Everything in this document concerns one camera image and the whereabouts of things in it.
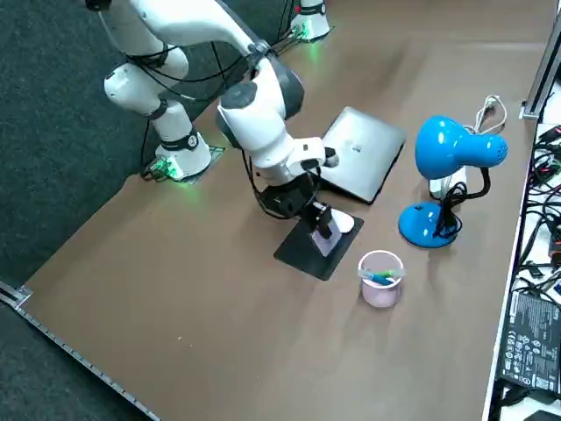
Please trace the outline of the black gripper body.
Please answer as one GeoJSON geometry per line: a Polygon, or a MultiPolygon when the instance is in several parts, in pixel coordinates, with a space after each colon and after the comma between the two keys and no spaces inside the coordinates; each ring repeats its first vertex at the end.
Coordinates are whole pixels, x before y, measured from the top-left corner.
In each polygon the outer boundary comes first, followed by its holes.
{"type": "Polygon", "coordinates": [[[266,208],[286,218],[299,215],[314,197],[315,189],[304,184],[269,186],[262,192],[266,208]]]}

